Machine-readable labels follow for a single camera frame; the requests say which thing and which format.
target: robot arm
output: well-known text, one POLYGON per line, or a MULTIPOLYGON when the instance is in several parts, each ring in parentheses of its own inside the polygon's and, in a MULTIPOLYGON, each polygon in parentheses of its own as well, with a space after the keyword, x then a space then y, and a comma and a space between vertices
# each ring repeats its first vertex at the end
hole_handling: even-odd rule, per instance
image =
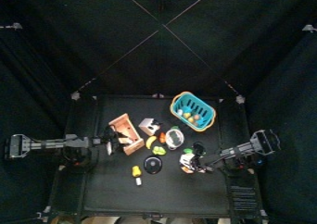
POLYGON ((281 150, 281 147, 278 137, 273 131, 257 131, 250 138, 250 142, 222 150, 218 155, 204 156, 201 152, 204 149, 202 144, 195 143, 193 145, 195 152, 191 158, 191 170, 213 171, 224 166, 229 159, 240 159, 254 154, 266 156, 274 151, 281 150))
POLYGON ((67 134, 64 139, 34 140, 23 134, 15 134, 7 140, 6 159, 24 158, 31 150, 56 149, 63 147, 88 148, 92 141, 88 137, 78 138, 74 134, 67 134))

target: blue basket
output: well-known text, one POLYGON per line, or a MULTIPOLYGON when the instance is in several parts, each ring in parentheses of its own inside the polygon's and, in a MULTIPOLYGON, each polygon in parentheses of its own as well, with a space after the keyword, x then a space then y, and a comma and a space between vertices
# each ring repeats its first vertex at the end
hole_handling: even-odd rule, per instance
POLYGON ((195 130, 205 131, 214 123, 216 110, 190 92, 183 92, 175 96, 170 106, 171 113, 195 130), (191 117, 198 115, 199 119, 189 122, 189 118, 183 117, 185 113, 191 113, 191 117))

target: toy food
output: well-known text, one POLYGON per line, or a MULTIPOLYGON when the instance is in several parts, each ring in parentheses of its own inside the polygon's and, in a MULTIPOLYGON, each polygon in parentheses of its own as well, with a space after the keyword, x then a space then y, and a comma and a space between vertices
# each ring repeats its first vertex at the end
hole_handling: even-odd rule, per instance
POLYGON ((147 140, 146 140, 146 148, 147 149, 151 149, 151 145, 153 145, 153 142, 157 140, 157 136, 151 136, 147 140))

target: black fabric wall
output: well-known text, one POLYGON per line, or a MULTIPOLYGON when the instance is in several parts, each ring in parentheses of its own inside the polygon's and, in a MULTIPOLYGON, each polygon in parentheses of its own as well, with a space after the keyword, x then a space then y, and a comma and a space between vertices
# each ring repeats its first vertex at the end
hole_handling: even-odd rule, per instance
MULTIPOLYGON (((0 19, 16 20, 3 8, 0 19)), ((42 56, 12 30, 0 31, 0 71, 0 223, 4 223, 43 211, 56 166, 43 156, 6 162, 4 140, 16 133, 39 139, 60 138, 71 96, 42 56)))
MULTIPOLYGON (((84 93, 233 96, 221 76, 246 96, 252 131, 280 132, 284 150, 260 173, 270 216, 315 223, 317 33, 301 29, 316 0, 199 2, 169 27, 209 67, 161 26, 195 1, 138 0, 157 21, 130 0, 0 0, 0 25, 24 26, 0 30, 0 141, 60 138, 70 94, 159 31, 84 93)), ((0 222, 44 209, 54 167, 0 160, 0 222)))
POLYGON ((260 173, 274 223, 317 223, 317 34, 308 33, 248 97, 252 131, 273 128, 282 151, 260 173))

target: wooden crate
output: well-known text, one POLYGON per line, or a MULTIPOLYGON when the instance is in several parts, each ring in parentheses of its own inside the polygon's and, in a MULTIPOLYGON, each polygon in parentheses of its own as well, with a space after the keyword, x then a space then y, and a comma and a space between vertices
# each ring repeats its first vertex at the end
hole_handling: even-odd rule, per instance
POLYGON ((127 155, 133 154, 139 148, 145 146, 143 138, 138 134, 127 114, 123 114, 121 117, 113 120, 109 125, 113 125, 115 130, 134 141, 131 145, 125 147, 125 152, 127 155))

